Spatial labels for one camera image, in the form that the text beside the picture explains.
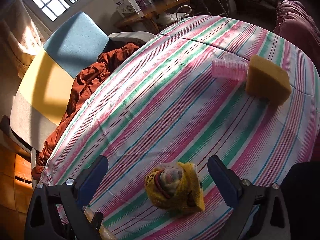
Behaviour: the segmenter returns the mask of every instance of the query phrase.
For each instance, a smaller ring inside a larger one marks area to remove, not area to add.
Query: cardboard box
[[[117,11],[122,17],[141,11],[135,0],[116,0]]]

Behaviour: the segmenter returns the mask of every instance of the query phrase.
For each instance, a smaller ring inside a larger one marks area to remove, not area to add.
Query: yellow foam layer
[[[259,98],[267,98],[273,105],[282,105],[291,94],[287,72],[273,62],[254,55],[250,59],[245,91]]]
[[[51,122],[59,125],[74,79],[42,48],[20,84],[23,97]]]

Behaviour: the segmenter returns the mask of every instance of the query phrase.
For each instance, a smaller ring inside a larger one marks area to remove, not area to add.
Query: wooden cabinet
[[[32,196],[31,164],[0,144],[0,228],[15,239],[23,239]]]

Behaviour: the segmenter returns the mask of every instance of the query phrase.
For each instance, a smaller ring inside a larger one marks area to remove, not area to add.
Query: blue gripper pad
[[[241,180],[217,156],[208,159],[208,172],[229,207],[238,205],[242,194]]]
[[[89,205],[108,171],[108,166],[107,157],[99,155],[89,168],[79,174],[75,183],[78,208]]]

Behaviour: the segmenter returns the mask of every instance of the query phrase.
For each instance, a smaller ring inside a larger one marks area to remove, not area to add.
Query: metal screw
[[[276,183],[273,183],[273,184],[272,184],[272,187],[273,187],[274,189],[279,189],[279,188],[280,188],[280,186],[279,186],[278,184],[276,184]]]
[[[242,180],[242,184],[246,185],[246,186],[249,186],[251,184],[251,182],[248,179],[243,179]]]
[[[37,187],[37,188],[42,188],[42,187],[43,187],[43,183],[42,183],[42,182],[39,182],[36,187]]]
[[[67,179],[66,184],[67,185],[72,185],[75,181],[73,179]]]

